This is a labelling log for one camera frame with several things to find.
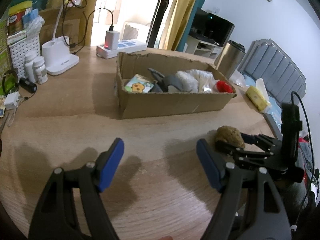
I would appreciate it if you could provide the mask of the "white pill bottle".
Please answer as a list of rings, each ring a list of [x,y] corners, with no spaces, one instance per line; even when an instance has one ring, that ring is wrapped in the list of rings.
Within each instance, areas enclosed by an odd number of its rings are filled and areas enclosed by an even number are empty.
[[[24,68],[28,76],[28,80],[32,83],[36,82],[36,77],[33,70],[33,62],[36,58],[37,53],[34,50],[27,52],[24,57]]]
[[[44,84],[48,81],[47,69],[44,57],[38,56],[33,61],[33,70],[38,84]]]

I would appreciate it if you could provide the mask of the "bubble wrap bundle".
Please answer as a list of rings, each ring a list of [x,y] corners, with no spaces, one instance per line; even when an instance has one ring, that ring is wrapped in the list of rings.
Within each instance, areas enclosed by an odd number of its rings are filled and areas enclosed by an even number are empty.
[[[218,93],[216,83],[212,72],[192,69],[187,71],[192,77],[197,80],[197,92],[198,93]]]

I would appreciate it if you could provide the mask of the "brown plush toy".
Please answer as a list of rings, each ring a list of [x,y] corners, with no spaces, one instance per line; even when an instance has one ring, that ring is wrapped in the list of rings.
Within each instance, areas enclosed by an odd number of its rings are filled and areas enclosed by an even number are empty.
[[[222,141],[238,148],[245,148],[240,131],[232,126],[221,126],[217,129],[215,142]]]

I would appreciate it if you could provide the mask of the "grey headboard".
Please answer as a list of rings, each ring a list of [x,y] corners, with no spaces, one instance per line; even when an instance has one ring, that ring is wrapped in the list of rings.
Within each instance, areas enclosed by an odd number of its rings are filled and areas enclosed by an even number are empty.
[[[306,93],[305,76],[272,39],[253,41],[238,71],[253,80],[262,78],[268,95],[278,104],[290,102],[291,92],[300,98]]]

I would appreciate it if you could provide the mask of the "yellow curtain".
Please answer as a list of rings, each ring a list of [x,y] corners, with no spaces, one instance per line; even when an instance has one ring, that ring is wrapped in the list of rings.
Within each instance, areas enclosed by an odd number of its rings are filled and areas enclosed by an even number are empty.
[[[173,0],[161,35],[159,49],[176,50],[196,0]]]

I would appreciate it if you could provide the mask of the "grey sock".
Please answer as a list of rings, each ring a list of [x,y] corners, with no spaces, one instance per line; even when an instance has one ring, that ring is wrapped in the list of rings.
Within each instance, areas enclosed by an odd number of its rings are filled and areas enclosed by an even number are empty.
[[[163,75],[153,68],[148,68],[155,83],[150,90],[152,93],[176,93],[183,92],[183,84],[180,79],[174,75]]]

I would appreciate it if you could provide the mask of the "white power strip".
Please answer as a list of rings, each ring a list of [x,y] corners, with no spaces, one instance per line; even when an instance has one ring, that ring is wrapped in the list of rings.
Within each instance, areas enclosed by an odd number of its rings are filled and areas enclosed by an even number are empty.
[[[122,40],[118,43],[118,48],[115,50],[110,50],[105,48],[104,45],[99,45],[96,47],[96,55],[104,59],[111,59],[117,57],[118,53],[134,53],[138,51],[144,51],[147,48],[145,42],[141,42],[137,39],[132,40]]]

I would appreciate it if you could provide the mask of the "black television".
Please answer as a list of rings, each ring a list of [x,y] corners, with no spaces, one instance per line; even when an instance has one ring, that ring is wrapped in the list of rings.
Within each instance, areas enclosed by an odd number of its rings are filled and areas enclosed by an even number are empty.
[[[197,8],[189,36],[224,47],[235,25],[220,16]]]

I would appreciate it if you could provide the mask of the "capybara tissue pack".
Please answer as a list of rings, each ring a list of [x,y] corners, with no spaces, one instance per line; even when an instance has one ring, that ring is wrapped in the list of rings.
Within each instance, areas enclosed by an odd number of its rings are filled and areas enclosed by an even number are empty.
[[[136,74],[126,85],[125,90],[131,93],[148,93],[154,83],[147,77]]]

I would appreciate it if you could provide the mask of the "white desk lamp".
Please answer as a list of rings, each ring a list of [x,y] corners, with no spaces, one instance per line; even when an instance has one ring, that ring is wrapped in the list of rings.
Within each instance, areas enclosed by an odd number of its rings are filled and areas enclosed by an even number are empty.
[[[59,20],[64,9],[64,2],[65,0],[62,0],[52,39],[42,45],[42,56],[44,57],[47,72],[51,76],[57,76],[66,72],[80,61],[77,55],[70,53],[69,45],[67,43],[69,38],[65,39],[64,35],[56,37]]]

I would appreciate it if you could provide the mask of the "steel tumbler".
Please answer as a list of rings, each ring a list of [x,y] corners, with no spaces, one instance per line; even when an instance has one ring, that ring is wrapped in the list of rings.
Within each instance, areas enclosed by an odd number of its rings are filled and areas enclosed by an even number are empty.
[[[244,58],[245,53],[246,49],[242,44],[229,40],[216,58],[214,65],[226,79],[229,79]]]

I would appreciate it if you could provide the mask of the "cardboard box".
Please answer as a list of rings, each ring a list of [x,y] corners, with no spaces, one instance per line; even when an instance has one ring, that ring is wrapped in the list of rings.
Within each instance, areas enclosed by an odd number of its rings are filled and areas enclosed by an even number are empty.
[[[151,78],[149,68],[164,75],[177,71],[198,69],[211,72],[214,79],[227,79],[209,58],[178,51],[147,49],[138,53],[119,53],[117,56],[117,93],[123,119],[148,118],[179,114],[219,111],[236,97],[231,93],[139,93],[128,92],[125,85],[136,74]]]

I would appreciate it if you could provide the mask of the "white perforated basket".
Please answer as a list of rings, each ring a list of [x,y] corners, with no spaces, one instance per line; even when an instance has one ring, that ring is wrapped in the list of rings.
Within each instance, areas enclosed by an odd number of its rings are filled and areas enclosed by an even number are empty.
[[[18,78],[26,78],[27,74],[24,69],[25,55],[29,51],[35,51],[37,56],[41,55],[40,35],[34,34],[26,37],[15,44],[9,46],[12,67]]]

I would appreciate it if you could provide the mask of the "white charger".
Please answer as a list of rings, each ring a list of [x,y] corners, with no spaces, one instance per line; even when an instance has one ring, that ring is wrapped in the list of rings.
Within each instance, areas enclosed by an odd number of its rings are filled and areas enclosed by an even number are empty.
[[[118,48],[120,32],[114,30],[111,25],[106,31],[104,47],[109,50],[116,50]]]

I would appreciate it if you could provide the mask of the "yellow tissue box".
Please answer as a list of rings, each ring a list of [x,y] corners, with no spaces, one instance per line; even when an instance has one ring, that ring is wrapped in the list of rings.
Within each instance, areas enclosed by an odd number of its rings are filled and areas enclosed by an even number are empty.
[[[248,87],[246,95],[260,113],[267,113],[270,110],[271,103],[262,77],[257,79],[254,86]]]

